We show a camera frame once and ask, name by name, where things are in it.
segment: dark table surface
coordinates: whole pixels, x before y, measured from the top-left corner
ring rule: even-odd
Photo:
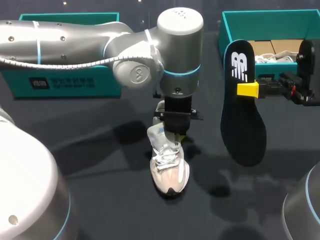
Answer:
[[[281,97],[259,100],[267,130],[261,164],[237,165],[220,133],[224,82],[216,50],[223,10],[314,9],[314,0],[8,0],[0,19],[23,13],[120,12],[134,31],[154,27],[172,7],[203,14],[205,34],[194,121],[183,145],[191,165],[188,188],[173,201],[156,192],[149,169],[157,100],[151,89],[124,90],[121,99],[14,101],[0,77],[0,103],[24,131],[42,141],[65,175],[80,214],[83,240],[284,240],[281,208],[287,192],[320,159],[320,109]]]

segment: shoelace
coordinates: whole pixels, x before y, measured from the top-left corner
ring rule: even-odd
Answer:
[[[279,60],[282,58],[289,58],[292,63],[294,62],[292,57],[289,56],[288,51],[283,51],[278,54],[265,53],[260,56],[255,56],[254,60],[255,60],[255,63],[257,64],[264,64],[264,63],[277,63],[277,59]]]
[[[167,169],[171,166],[177,166],[178,163],[174,163],[174,161],[177,158],[177,153],[179,153],[181,148],[181,143],[177,142],[177,149],[174,152],[170,153],[163,153],[166,148],[169,146],[165,144],[160,151],[157,151],[155,148],[153,148],[155,152],[155,156],[152,158],[156,162],[156,166],[159,170]]]
[[[257,64],[264,64],[264,63],[276,63],[276,59],[274,58],[274,54],[272,53],[265,53],[260,56],[255,56],[254,60]]]

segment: new balance logo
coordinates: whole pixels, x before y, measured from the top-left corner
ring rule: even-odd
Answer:
[[[247,57],[243,53],[233,52],[231,55],[232,77],[248,82],[248,76],[244,72],[247,71]]]

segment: cardboard box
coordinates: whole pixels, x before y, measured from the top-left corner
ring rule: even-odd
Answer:
[[[228,44],[249,41],[256,55],[298,52],[303,39],[320,39],[320,12],[310,10],[224,11],[218,36],[221,59]],[[255,77],[297,73],[296,62],[256,63]]]
[[[268,41],[249,40],[248,42],[252,45],[254,55],[261,56],[263,54],[278,54],[283,51],[298,53],[302,41],[302,39],[282,39]]]
[[[302,41],[302,39],[271,40],[271,44],[275,54],[281,53],[286,50],[298,53]]]

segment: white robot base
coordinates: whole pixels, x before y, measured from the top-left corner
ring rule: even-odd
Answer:
[[[0,240],[75,240],[76,211],[55,159],[0,114]]]

